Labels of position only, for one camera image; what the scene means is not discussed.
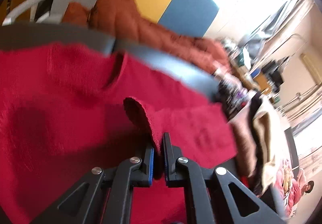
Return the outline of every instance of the pink clothing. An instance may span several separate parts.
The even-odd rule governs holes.
[[[276,174],[276,182],[275,187],[278,189],[281,198],[284,198],[284,168],[291,167],[290,162],[288,160],[282,160],[281,165]],[[301,199],[301,185],[293,178],[292,179],[292,187],[289,191],[288,201],[286,204],[285,214],[289,216],[292,211],[292,207],[299,202]]]
[[[289,192],[289,202],[286,206],[285,213],[287,216],[291,214],[292,207],[298,203],[301,199],[301,187],[299,183],[293,178],[292,179],[292,187]]]

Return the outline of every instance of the brown puffer jacket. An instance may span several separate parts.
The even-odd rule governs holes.
[[[230,71],[228,57],[217,41],[179,36],[140,16],[134,0],[97,0],[88,10],[69,3],[62,22],[87,26],[117,39],[130,39],[180,57],[212,74],[214,60]]]

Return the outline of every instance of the red fabric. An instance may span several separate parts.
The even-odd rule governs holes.
[[[248,182],[248,178],[247,178],[247,177],[245,177],[245,176],[241,176],[241,177],[240,177],[240,182],[241,182],[242,184],[244,184],[246,187],[248,187],[248,188],[249,188],[249,182]]]
[[[0,52],[0,79],[0,205],[13,224],[29,223],[91,168],[117,166],[144,147],[146,134],[123,107],[129,96],[156,119],[150,130],[159,156],[162,130],[203,167],[236,154],[219,106],[127,54],[104,58],[60,44]],[[185,130],[180,119],[193,131],[172,131],[174,123]],[[183,190],[167,188],[163,178],[136,188],[131,218],[134,224],[185,221]]]
[[[77,2],[69,3],[62,22],[100,30],[119,39],[130,39],[168,52],[213,74],[218,61],[230,71],[220,42],[178,34],[141,17],[134,0],[97,0],[89,10]]]

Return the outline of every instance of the white wall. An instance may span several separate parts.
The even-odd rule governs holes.
[[[311,193],[301,198],[297,205],[296,215],[290,219],[288,224],[304,224],[320,201],[322,196],[322,171],[307,181],[310,180],[314,181],[314,188]]]
[[[293,33],[301,35],[307,43],[305,44],[301,39],[292,37],[289,41],[285,42],[277,51],[275,51],[267,60],[269,62],[273,59],[281,59],[283,57],[292,55],[297,52],[300,55],[308,45],[312,43],[312,14],[311,11],[304,17],[298,27]]]
[[[318,7],[314,5],[311,10],[312,15],[312,45],[322,52],[322,14]]]
[[[314,48],[308,47],[305,51],[312,51]],[[280,90],[280,105],[284,105],[291,101],[298,92],[303,94],[315,85],[311,74],[302,63],[299,55],[294,56],[288,66],[282,73],[284,83]]]

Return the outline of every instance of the beige cloth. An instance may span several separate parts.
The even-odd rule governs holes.
[[[253,126],[260,141],[263,153],[263,193],[270,184],[276,182],[276,173],[281,163],[282,151],[280,140],[284,138],[280,118],[266,96],[262,96],[262,105],[253,118]]]
[[[249,103],[228,124],[233,130],[238,153],[236,162],[242,176],[251,177],[256,168],[256,144],[248,123]]]

